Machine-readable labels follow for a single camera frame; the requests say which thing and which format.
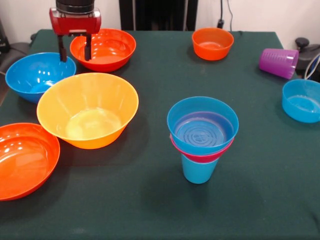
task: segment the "cup bottom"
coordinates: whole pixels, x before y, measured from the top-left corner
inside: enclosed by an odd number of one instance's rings
[[[208,163],[199,163],[181,154],[181,160],[184,177],[193,184],[204,184],[210,179],[219,158]]]

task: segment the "purple cup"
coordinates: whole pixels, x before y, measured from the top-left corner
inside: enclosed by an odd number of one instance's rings
[[[291,79],[298,62],[298,50],[266,48],[263,50],[259,68],[268,73]]]

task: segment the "blue cup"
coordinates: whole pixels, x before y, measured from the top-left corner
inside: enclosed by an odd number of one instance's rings
[[[60,61],[56,52],[42,52],[21,58],[6,72],[6,84],[25,100],[38,103],[53,84],[76,73],[76,64],[67,57]]]
[[[210,155],[225,148],[239,129],[235,111],[224,102],[194,96],[177,102],[167,115],[176,146],[191,155]]]
[[[299,122],[319,122],[320,83],[306,79],[288,81],[282,88],[282,107]]]
[[[203,184],[207,182],[211,178],[219,160],[219,158],[217,158],[208,163],[199,163],[191,161],[183,154],[181,154],[181,159],[183,175],[193,184]]]

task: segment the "green tablecloth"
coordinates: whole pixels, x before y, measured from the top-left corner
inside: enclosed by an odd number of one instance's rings
[[[320,125],[288,117],[285,80],[258,69],[264,48],[281,48],[276,34],[234,32],[229,55],[217,62],[194,54],[191,32],[131,34],[136,51],[114,74],[139,94],[135,118],[102,149],[60,141],[48,181],[0,202],[0,239],[319,239]],[[53,32],[41,30],[30,53],[57,50]],[[170,107],[190,96],[226,102],[240,124],[201,185],[184,178],[166,124]],[[15,122],[37,123],[36,106],[10,91],[0,124]]]

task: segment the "white wall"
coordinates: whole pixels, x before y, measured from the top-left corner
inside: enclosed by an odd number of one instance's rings
[[[286,49],[305,37],[320,44],[320,0],[229,0],[233,31],[276,32]],[[220,0],[198,0],[196,28],[216,27]],[[231,15],[223,0],[224,29],[230,30]]]
[[[40,29],[52,29],[49,8],[55,0],[0,0],[0,19],[9,42],[30,42]],[[101,27],[121,29],[118,0],[95,0],[101,12]]]

